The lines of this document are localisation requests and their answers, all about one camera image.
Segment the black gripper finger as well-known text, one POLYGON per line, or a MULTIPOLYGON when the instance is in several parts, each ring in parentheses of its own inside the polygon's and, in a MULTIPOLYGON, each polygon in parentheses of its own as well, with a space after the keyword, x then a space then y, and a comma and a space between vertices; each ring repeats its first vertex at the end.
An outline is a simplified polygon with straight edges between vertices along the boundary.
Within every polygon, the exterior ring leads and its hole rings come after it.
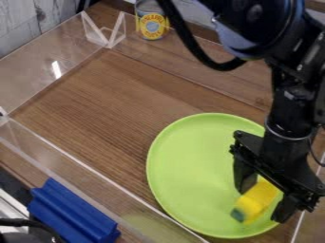
POLYGON ((286 223, 301 207, 301 198, 295 194, 283 195, 273 211, 270 219, 286 223))
POLYGON ((234 156, 234 184, 242 195, 257 184, 257 178, 255 169, 246 163, 241 156, 234 156))

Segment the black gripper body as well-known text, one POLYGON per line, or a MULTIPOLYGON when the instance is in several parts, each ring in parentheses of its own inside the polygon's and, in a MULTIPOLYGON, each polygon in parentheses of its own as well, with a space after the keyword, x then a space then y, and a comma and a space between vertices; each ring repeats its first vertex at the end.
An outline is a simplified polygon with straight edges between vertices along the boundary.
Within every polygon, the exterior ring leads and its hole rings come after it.
POLYGON ((301 198, 298 211, 311 212, 325 196, 325 183, 307 163, 318 126, 302 134, 281 134, 266 128, 258 136, 245 130, 234 132, 230 153, 241 156, 262 176, 283 193, 301 198))

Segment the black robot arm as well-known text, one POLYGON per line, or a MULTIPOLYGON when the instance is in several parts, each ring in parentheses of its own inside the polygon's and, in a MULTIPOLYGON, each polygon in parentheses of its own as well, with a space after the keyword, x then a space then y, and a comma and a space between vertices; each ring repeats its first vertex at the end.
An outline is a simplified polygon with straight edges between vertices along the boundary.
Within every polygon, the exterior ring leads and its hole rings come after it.
POLYGON ((172 0, 156 0, 178 36, 196 60, 231 71, 262 59, 271 69, 273 103, 259 137, 234 132, 234 181, 247 193, 263 177, 283 197, 270 219, 283 223, 298 211, 313 211, 325 196, 307 163, 313 140, 325 129, 325 24, 307 13, 305 0, 196 0, 212 13, 223 48, 234 59, 219 63, 200 48, 172 0))

